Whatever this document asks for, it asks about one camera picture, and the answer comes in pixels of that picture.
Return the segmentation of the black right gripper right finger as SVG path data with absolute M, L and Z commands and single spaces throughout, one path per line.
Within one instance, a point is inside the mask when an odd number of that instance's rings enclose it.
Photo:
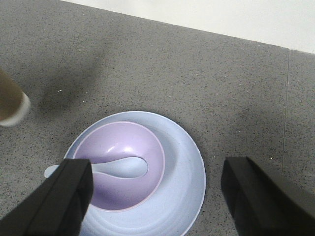
M 315 197 L 248 157 L 224 161 L 221 190 L 240 236 L 313 236 Z

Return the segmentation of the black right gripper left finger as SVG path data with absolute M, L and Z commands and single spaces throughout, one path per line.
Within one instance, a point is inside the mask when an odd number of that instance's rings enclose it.
M 0 221 L 2 236 L 77 236 L 93 195 L 87 159 L 65 159 Z

